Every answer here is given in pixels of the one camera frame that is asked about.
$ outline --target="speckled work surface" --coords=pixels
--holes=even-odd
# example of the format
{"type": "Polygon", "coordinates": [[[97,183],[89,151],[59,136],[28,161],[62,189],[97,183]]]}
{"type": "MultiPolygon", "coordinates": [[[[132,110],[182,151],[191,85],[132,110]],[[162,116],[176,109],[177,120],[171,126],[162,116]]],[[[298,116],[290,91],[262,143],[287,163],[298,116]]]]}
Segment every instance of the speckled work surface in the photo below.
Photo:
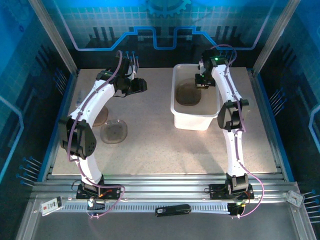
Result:
{"type": "MultiPolygon", "coordinates": [[[[88,93],[100,69],[82,69],[75,87],[70,112],[75,109],[78,92],[88,93]]],[[[225,173],[228,168],[226,142],[214,119],[207,131],[181,130],[174,126],[170,111],[173,68],[141,68],[138,77],[147,81],[148,90],[126,98],[114,97],[106,107],[108,120],[121,119],[127,124],[127,137],[108,145],[100,138],[101,127],[94,127],[97,139],[94,152],[103,174],[201,174],[225,173]]],[[[250,111],[245,118],[243,154],[252,172],[275,172],[276,166],[246,68],[231,69],[232,79],[250,111]]],[[[79,174],[68,163],[66,152],[59,149],[53,175],[79,174]]]]}

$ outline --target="plastic container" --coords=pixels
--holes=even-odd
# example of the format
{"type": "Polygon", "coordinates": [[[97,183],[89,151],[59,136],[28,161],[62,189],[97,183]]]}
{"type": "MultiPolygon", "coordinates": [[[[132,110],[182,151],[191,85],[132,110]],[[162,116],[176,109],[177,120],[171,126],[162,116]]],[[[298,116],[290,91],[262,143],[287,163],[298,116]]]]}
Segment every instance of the plastic container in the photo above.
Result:
{"type": "Polygon", "coordinates": [[[220,110],[218,86],[201,89],[200,102],[194,106],[181,105],[176,100],[177,87],[186,82],[195,82],[198,64],[178,64],[173,68],[171,89],[171,112],[177,129],[205,131],[220,110]]]}

